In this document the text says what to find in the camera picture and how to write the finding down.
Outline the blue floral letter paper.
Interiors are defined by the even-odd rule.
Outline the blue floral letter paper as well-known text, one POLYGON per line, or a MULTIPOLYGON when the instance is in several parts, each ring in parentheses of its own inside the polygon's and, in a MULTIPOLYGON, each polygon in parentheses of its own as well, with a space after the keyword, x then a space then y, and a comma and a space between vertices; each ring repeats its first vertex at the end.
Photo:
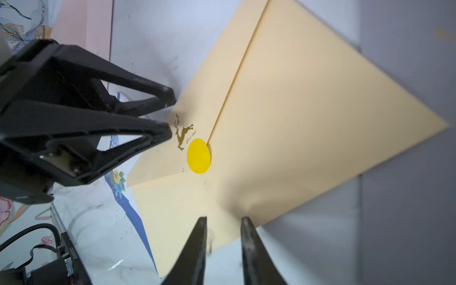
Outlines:
POLYGON ((140 238, 153 263, 155 272, 157 272, 156 262, 147 239, 147 234, 138 211, 133 191, 127 187, 128 174, 139 157, 140 155, 136 155, 132 159, 128 159, 126 163, 122 163, 121 166, 115 167, 104 175, 104 180, 111 189, 115 201, 123 209, 126 218, 128 218, 134 227, 136 234, 140 238))

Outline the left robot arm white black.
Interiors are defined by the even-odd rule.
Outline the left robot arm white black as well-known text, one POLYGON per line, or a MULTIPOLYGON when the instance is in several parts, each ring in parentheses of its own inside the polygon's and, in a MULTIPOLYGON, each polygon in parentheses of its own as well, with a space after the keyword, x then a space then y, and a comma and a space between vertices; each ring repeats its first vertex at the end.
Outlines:
POLYGON ((76 45, 1 52, 1 283, 158 284, 133 192, 171 88, 76 45))

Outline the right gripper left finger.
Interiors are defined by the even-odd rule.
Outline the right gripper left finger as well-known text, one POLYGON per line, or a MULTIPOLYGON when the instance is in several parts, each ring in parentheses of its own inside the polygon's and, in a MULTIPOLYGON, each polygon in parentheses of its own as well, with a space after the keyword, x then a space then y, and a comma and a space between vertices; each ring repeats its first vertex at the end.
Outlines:
POLYGON ((207 218, 200 217, 163 285, 203 285, 207 250, 207 218))

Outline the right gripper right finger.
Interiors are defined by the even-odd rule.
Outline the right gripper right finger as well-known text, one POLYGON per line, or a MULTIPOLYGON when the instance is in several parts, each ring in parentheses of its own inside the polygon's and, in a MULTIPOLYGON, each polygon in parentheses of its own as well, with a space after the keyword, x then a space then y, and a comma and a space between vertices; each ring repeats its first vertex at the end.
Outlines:
POLYGON ((241 220, 242 268, 245 285, 286 285, 249 217, 241 220))

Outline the yellow envelope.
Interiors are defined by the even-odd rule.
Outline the yellow envelope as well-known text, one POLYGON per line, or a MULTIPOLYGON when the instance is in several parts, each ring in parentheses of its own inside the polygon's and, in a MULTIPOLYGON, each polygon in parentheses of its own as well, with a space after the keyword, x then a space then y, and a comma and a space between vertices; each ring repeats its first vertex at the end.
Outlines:
POLYGON ((127 177, 160 277, 448 128, 296 1, 243 1, 168 123, 127 177))

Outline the grey envelope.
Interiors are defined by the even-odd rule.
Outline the grey envelope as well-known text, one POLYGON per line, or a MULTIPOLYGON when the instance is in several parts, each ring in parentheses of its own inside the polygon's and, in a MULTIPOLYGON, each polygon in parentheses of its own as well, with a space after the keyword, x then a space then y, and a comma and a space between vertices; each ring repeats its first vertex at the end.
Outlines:
POLYGON ((449 129, 266 225, 291 285, 456 282, 456 4, 361 1, 362 54, 449 129))

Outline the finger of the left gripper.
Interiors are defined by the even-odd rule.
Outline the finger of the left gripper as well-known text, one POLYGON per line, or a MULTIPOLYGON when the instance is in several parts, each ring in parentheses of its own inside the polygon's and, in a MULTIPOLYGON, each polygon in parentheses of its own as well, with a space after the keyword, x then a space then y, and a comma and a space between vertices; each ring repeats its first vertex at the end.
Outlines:
POLYGON ((172 137, 168 123, 145 118, 160 108, 156 99, 113 104, 102 111, 11 103, 1 114, 1 180, 17 187, 86 185, 172 137))
POLYGON ((173 106, 172 88, 135 75, 77 45, 33 40, 1 65, 1 110, 19 100, 140 117, 173 106), (150 95, 121 102, 104 82, 150 95))

